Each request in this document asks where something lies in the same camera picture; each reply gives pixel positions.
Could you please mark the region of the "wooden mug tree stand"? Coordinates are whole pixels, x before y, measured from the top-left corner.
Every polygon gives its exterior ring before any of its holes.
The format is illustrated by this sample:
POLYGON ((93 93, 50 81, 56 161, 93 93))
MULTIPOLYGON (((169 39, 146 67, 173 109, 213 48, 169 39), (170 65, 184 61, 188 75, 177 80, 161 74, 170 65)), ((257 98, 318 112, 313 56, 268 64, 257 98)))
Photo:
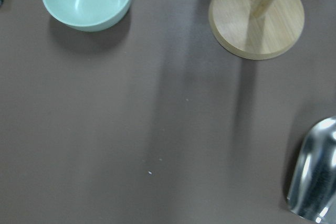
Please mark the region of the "wooden mug tree stand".
POLYGON ((284 54, 305 24, 301 0, 211 0, 208 19, 226 50, 251 60, 284 54))

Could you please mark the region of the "metal scoop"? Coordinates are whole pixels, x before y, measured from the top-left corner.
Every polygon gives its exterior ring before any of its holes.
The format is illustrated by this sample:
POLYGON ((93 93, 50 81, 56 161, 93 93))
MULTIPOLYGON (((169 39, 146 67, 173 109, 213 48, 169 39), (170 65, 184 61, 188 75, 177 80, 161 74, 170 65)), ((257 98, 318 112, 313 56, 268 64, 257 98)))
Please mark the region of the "metal scoop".
POLYGON ((294 214, 315 223, 335 223, 335 116, 306 134, 287 195, 294 214))

